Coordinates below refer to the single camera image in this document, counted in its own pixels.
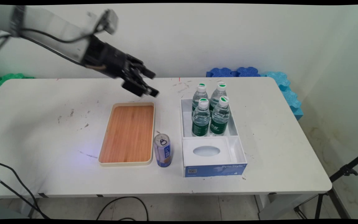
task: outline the cardboard box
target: cardboard box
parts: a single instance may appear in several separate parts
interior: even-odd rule
[[[185,177],[242,175],[247,159],[232,114],[223,136],[191,135],[192,99],[181,99],[181,133]]]

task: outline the robotic arm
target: robotic arm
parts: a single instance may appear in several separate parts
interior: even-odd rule
[[[102,42],[94,34],[117,30],[118,17],[106,10],[98,18],[88,13],[84,28],[77,27],[48,10],[26,6],[0,5],[0,30],[11,37],[21,37],[39,44],[75,64],[94,69],[111,78],[122,78],[122,87],[141,96],[156,97],[158,90],[148,86],[140,76],[154,78],[143,62]]]

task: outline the can pull tab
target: can pull tab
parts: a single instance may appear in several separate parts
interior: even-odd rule
[[[160,141],[160,144],[162,145],[162,146],[164,146],[166,143],[168,143],[166,140],[164,140],[164,139],[161,139]]]

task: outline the wooden tray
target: wooden tray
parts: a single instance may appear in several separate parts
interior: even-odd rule
[[[152,161],[154,103],[114,104],[99,163],[102,166],[138,166]]]

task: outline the tripod stand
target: tripod stand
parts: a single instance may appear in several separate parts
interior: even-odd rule
[[[333,183],[334,181],[338,180],[342,176],[350,176],[350,174],[354,174],[355,176],[357,176],[358,173],[353,169],[357,165],[358,165],[358,156],[355,159],[353,159],[349,164],[344,165],[336,173],[334,173],[332,176],[330,176],[329,179],[330,179],[331,183]],[[323,196],[324,195],[329,195],[331,197],[331,199],[335,199],[335,200],[332,200],[332,201],[334,203],[335,208],[338,210],[338,213],[341,216],[341,218],[348,218],[344,208],[339,203],[338,199],[336,199],[334,190],[331,189],[331,190],[329,190],[328,192],[326,192],[324,194],[318,194],[319,197],[318,197],[318,200],[317,200],[317,208],[316,208],[316,213],[314,215],[315,219],[320,218],[321,205],[323,203]],[[306,216],[299,209],[299,206],[300,205],[295,207],[294,211],[296,213],[298,213],[301,218],[306,219]]]

